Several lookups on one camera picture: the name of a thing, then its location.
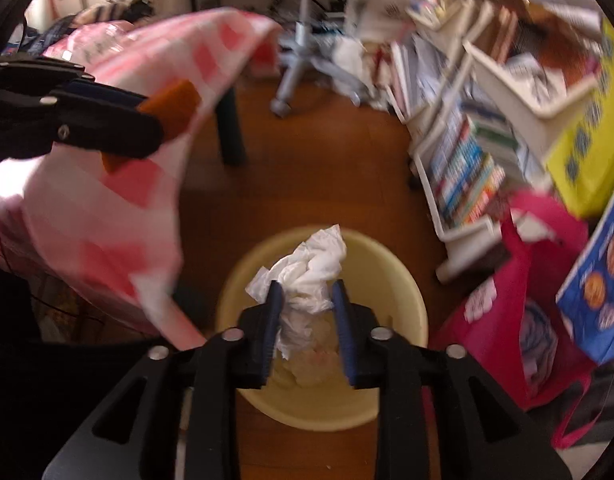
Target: silver screw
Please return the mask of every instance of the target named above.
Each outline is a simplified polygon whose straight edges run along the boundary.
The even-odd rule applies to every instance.
[[[154,361],[161,361],[169,355],[169,348],[161,345],[154,346],[149,349],[147,355],[149,356],[149,359],[152,359]]]
[[[377,326],[372,328],[372,332],[370,332],[369,335],[376,341],[387,341],[388,339],[391,339],[393,332],[391,331],[391,328],[387,328],[386,326]]]
[[[228,328],[223,332],[225,341],[239,341],[244,337],[245,333],[240,328]]]
[[[452,359],[462,359],[467,355],[467,351],[465,347],[461,345],[450,345],[445,350],[447,355],[449,355]]]
[[[69,126],[67,126],[67,124],[63,124],[58,128],[58,138],[60,140],[65,140],[67,137],[69,137],[70,133],[71,132],[69,131]]]
[[[45,106],[53,106],[58,102],[58,98],[53,95],[46,95],[40,98],[40,104]]]

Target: yellow bag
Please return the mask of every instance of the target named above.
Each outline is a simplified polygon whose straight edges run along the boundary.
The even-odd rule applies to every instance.
[[[614,29],[607,20],[603,29],[598,88],[547,160],[565,206],[579,218],[600,215],[614,190]]]

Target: trash can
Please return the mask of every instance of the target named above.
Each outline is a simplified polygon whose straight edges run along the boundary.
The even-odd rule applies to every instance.
[[[260,267],[270,268],[318,229],[301,227],[282,232],[247,253],[223,288],[217,329],[236,325],[241,311],[255,304],[245,287]],[[341,232],[347,257],[340,278],[350,300],[370,307],[380,324],[392,327],[412,344],[427,346],[425,304],[407,268],[372,238],[348,229]],[[265,415],[302,430],[346,430],[378,414],[378,390],[354,390],[342,373],[311,388],[280,383],[272,375],[261,390],[242,390],[241,394]]]

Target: magenta fabric bag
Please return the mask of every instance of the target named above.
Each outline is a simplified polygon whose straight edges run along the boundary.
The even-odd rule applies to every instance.
[[[522,409],[528,410],[550,402],[576,381],[582,384],[582,395],[591,384],[590,372],[596,364],[572,342],[556,306],[556,293],[585,247],[588,229],[549,196],[520,192],[511,199],[510,209],[531,213],[555,233],[557,240],[527,244],[511,218],[506,219],[501,232],[510,260],[452,314],[431,338],[429,347],[444,349],[452,343],[461,344]],[[519,345],[527,298],[542,308],[558,337],[552,373],[533,396],[526,383]],[[580,398],[552,435],[554,447],[571,446],[595,422],[565,434]]]

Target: wooden floor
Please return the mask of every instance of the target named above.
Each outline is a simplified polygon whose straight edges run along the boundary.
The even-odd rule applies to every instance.
[[[474,280],[441,286],[445,258],[425,198],[407,186],[407,130],[384,112],[355,108],[327,89],[305,84],[293,114],[269,112],[276,82],[239,89],[249,163],[222,165],[215,124],[194,145],[180,197],[183,279],[214,305],[231,268],[261,240],[305,224],[356,229],[396,254],[420,287],[433,331]],[[237,405],[242,478],[373,478],[375,424],[340,433],[283,426],[244,399]]]

